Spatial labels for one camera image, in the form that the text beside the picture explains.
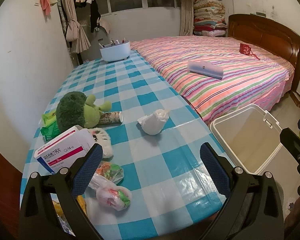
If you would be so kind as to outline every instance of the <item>white plush toy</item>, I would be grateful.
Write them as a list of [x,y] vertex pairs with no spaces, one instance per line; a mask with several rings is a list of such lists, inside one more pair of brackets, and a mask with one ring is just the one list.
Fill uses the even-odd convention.
[[89,129],[96,143],[102,146],[103,158],[111,158],[113,156],[110,136],[101,128]]

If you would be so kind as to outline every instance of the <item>wooden headboard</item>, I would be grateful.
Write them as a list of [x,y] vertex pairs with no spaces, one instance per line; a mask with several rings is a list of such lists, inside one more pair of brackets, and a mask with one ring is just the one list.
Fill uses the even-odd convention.
[[273,20],[250,14],[229,16],[229,37],[261,47],[288,60],[295,68],[292,91],[300,81],[300,36]]

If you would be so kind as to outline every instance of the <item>white container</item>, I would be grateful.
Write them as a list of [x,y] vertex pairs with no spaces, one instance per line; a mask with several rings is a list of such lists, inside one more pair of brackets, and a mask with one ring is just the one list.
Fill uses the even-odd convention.
[[298,197],[298,163],[280,143],[279,122],[268,112],[250,104],[215,119],[210,130],[236,166],[262,175],[269,171],[283,189],[284,215]]
[[130,51],[130,41],[100,49],[103,60],[107,62],[126,59],[130,56]]
[[34,152],[34,158],[51,173],[70,168],[77,158],[83,157],[95,144],[88,129],[73,126]]

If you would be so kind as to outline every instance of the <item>table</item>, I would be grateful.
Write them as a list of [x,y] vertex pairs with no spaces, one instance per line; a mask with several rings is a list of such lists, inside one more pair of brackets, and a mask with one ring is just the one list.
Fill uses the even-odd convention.
[[[136,51],[127,60],[106,63],[101,59],[74,69],[49,103],[55,109],[70,91],[94,94],[96,105],[112,102],[111,111],[122,111],[121,125],[102,126],[110,135],[113,163],[122,166],[121,186],[132,191],[129,208],[116,211],[98,205],[87,188],[88,217],[105,240],[146,239],[197,223],[217,212],[220,195],[200,159],[200,146],[209,142],[228,156],[198,114]],[[156,109],[170,110],[161,133],[147,135],[137,119]],[[20,201],[30,174],[49,174],[33,158],[44,144],[37,129],[23,171]]]

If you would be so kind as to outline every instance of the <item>folded blanket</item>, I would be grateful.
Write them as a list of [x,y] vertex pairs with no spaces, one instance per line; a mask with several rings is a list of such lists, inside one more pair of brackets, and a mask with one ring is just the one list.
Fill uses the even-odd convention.
[[222,30],[214,30],[211,32],[208,31],[194,31],[194,34],[197,36],[208,36],[208,37],[220,37],[226,34],[226,31],[222,31]]
[[201,15],[201,16],[198,16],[198,17],[195,17],[194,18],[195,20],[216,20],[216,21],[219,21],[219,20],[224,20],[225,19],[225,16],[224,15]]
[[224,15],[225,12],[226,12],[225,10],[213,10],[210,12],[198,12],[198,13],[195,13],[194,16],[198,17],[201,15]]
[[227,27],[227,25],[226,25],[226,23],[217,23],[216,25],[215,25],[216,27]]
[[193,5],[193,8],[195,10],[200,9],[200,8],[205,8],[205,7],[211,7],[211,6],[216,6],[216,7],[222,7],[222,2],[219,0],[203,0],[198,3],[195,3]]
[[214,31],[214,28],[212,28],[213,25],[196,25],[194,26],[194,31],[195,32],[201,32],[201,31]]
[[194,30],[197,31],[197,32],[200,32],[200,31],[214,31],[214,30],[222,30],[222,31],[226,31],[227,28],[226,27],[216,27],[212,24],[206,24],[206,25],[195,25],[194,26]]
[[200,9],[197,9],[197,10],[194,10],[195,13],[198,13],[198,12],[212,12],[214,10],[224,10],[224,7],[220,6],[220,7],[217,7],[217,6],[212,6],[212,7],[204,7],[204,8],[200,8]]
[[222,23],[222,21],[209,21],[209,20],[200,20],[197,22],[194,22],[194,26],[198,26],[198,25],[216,25],[218,23]]

